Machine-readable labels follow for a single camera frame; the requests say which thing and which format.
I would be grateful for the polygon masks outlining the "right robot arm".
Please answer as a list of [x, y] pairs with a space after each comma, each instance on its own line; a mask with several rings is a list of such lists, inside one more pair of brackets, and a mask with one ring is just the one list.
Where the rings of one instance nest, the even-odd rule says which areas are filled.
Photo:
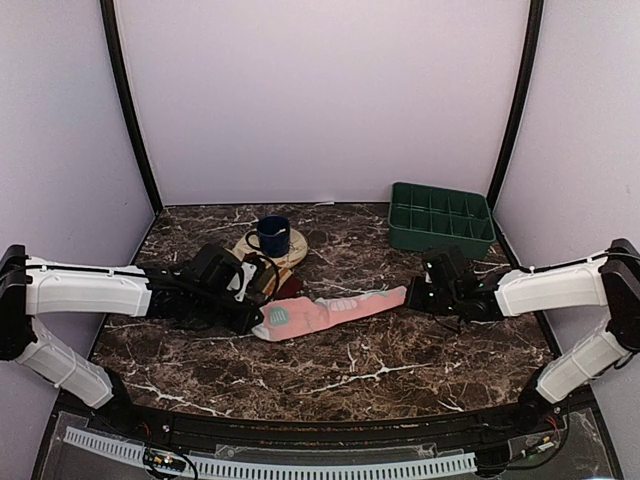
[[627, 239], [586, 258], [483, 277], [454, 245], [427, 251], [423, 266], [405, 305], [429, 315], [494, 322], [537, 311], [607, 308], [607, 318], [592, 333], [529, 379], [510, 413], [511, 426], [521, 434], [534, 432], [575, 389], [639, 353], [639, 253]]

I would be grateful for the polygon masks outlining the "pink patterned sock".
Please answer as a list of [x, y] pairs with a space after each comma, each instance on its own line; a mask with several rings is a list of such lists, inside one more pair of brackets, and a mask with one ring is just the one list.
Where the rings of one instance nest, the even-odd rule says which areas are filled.
[[373, 291], [337, 299], [308, 297], [278, 300], [261, 308], [263, 321], [254, 326], [254, 336], [268, 342], [280, 342], [386, 312], [402, 306], [407, 288]]

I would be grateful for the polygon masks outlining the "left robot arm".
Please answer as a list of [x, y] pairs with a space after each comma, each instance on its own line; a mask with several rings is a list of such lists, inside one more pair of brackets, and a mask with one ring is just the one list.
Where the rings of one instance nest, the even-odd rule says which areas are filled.
[[39, 315], [198, 319], [244, 335], [263, 320], [261, 303], [246, 294], [257, 271], [256, 261], [242, 262], [211, 244], [178, 270], [57, 263], [12, 245], [1, 258], [1, 358], [75, 396], [120, 436], [134, 435], [141, 415], [120, 376], [79, 355]]

